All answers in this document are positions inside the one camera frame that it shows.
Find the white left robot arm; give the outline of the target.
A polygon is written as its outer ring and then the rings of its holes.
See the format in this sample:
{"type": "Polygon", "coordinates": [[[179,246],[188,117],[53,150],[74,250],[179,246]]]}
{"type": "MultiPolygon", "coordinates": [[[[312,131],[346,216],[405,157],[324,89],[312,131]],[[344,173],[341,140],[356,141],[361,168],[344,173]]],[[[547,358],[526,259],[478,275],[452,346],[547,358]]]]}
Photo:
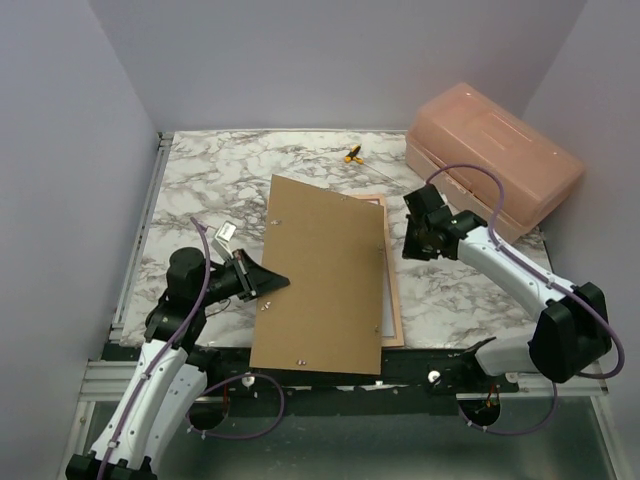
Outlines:
{"type": "Polygon", "coordinates": [[[170,256],[166,282],[145,321],[145,341],[115,412],[89,452],[71,457],[66,478],[156,478],[191,405],[227,382],[220,351],[196,344],[207,321],[206,307],[232,297],[254,300],[290,283],[242,249],[219,264],[193,247],[170,256]]]}

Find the brown frame backing board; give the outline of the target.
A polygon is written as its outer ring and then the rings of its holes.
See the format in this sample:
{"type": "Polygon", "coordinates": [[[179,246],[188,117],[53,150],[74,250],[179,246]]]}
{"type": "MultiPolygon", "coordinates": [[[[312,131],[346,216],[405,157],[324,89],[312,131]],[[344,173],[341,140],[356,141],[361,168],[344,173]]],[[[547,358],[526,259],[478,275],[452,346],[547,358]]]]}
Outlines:
{"type": "Polygon", "coordinates": [[[272,177],[262,265],[290,284],[258,302],[251,367],[380,372],[384,220],[380,205],[272,177]]]}

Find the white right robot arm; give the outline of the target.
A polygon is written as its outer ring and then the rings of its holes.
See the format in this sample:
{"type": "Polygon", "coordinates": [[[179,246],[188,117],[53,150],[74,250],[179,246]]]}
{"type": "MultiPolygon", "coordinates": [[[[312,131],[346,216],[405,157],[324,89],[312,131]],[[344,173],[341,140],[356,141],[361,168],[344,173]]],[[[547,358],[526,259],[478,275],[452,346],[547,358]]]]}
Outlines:
{"type": "Polygon", "coordinates": [[[606,301],[595,284],[576,285],[542,269],[476,213],[452,213],[432,184],[405,195],[404,202],[403,258],[460,261],[499,286],[536,322],[530,334],[474,345],[473,359],[459,370],[467,389],[483,391],[506,373],[539,373],[564,383],[611,350],[606,301]]]}

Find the pink wooden picture frame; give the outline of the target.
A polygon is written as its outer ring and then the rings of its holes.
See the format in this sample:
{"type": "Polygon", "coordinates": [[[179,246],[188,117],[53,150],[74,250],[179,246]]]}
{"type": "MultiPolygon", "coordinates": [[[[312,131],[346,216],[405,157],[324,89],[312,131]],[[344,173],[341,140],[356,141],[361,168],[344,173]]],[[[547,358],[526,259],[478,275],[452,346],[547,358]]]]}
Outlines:
{"type": "Polygon", "coordinates": [[[383,300],[383,348],[401,348],[405,345],[402,326],[400,299],[392,241],[388,222],[387,202],[381,194],[357,195],[357,198],[365,202],[378,205],[383,209],[384,216],[384,250],[385,250],[385,280],[383,300]]]}

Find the landscape photo print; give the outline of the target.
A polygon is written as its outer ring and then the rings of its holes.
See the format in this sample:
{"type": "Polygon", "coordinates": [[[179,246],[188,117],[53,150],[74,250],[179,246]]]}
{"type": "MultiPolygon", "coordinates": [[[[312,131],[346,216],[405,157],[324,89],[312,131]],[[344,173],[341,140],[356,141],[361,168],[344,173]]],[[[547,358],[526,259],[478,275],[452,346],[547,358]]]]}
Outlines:
{"type": "Polygon", "coordinates": [[[393,255],[388,238],[385,238],[384,253],[382,345],[388,347],[397,343],[396,314],[394,310],[396,301],[394,300],[394,283],[392,280],[392,275],[394,274],[394,268],[392,267],[393,255]]]}

